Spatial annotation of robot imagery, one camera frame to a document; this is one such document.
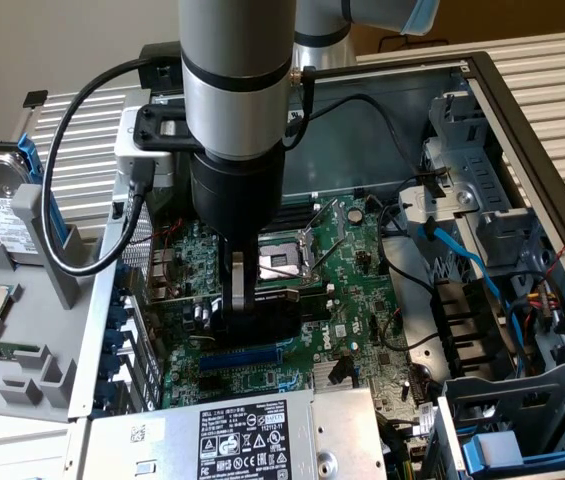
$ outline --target white label sticker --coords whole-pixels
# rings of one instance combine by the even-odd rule
[[[148,420],[131,425],[130,442],[159,442],[164,439],[164,419]]]
[[[433,403],[423,403],[420,405],[420,435],[428,435],[433,428],[433,423],[435,422],[435,412],[437,407],[433,406]]]
[[[0,243],[9,253],[37,253],[26,225],[13,213],[8,198],[0,198]]]
[[[291,110],[289,111],[288,120],[289,122],[291,122],[295,119],[299,119],[303,117],[304,117],[304,112],[302,110]]]

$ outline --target barcode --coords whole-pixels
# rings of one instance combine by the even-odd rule
[[[131,443],[143,442],[146,436],[146,425],[131,428]]]

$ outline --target yellow wire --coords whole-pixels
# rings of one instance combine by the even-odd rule
[[[529,293],[529,294],[527,295],[527,298],[530,300],[530,299],[532,299],[532,298],[538,298],[539,296],[540,296],[539,293]],[[549,294],[547,295],[547,297],[550,298],[551,300],[555,300],[555,298],[556,298],[556,296],[555,296],[554,294],[552,294],[552,293],[549,293]]]

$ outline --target capacitor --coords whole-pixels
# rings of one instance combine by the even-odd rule
[[[400,395],[403,402],[406,402],[406,399],[409,398],[409,388],[411,388],[411,384],[408,380],[405,380],[402,384],[402,394]]]
[[[202,326],[204,330],[211,330],[211,312],[208,308],[202,310]]]
[[[359,208],[353,207],[346,213],[346,218],[351,225],[357,227],[362,225],[362,222],[364,221],[364,213]]]

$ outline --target power supply label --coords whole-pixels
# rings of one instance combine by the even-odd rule
[[[200,412],[199,480],[291,480],[286,400]]]

